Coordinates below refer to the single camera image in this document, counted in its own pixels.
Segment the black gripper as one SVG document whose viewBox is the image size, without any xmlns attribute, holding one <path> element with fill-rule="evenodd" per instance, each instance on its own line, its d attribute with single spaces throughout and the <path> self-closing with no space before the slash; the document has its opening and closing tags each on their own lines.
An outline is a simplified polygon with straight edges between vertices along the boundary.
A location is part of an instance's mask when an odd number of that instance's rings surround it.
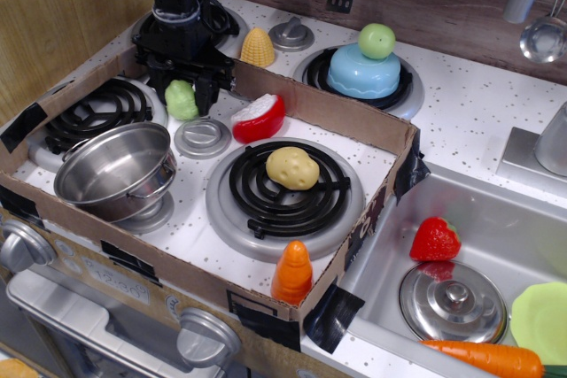
<svg viewBox="0 0 567 378">
<path fill-rule="evenodd" d="M 195 84 L 198 114 L 208 115 L 220 89 L 231 88 L 234 60 L 214 47 L 213 33 L 201 21 L 186 27 L 166 26 L 156 18 L 155 22 L 156 33 L 132 39 L 137 62 L 148 68 L 149 85 L 159 99 L 165 99 L 173 80 Z"/>
</svg>

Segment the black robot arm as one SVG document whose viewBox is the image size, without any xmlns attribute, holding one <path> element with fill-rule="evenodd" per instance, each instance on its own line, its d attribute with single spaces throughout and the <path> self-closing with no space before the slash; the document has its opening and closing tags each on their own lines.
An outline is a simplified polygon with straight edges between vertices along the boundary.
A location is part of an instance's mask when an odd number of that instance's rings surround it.
<svg viewBox="0 0 567 378">
<path fill-rule="evenodd" d="M 233 83 L 234 60 L 215 43 L 238 33 L 236 21 L 217 0 L 153 0 L 132 43 L 160 100 L 172 81 L 187 81 L 195 90 L 198 114 L 206 116 L 219 92 Z"/>
</svg>

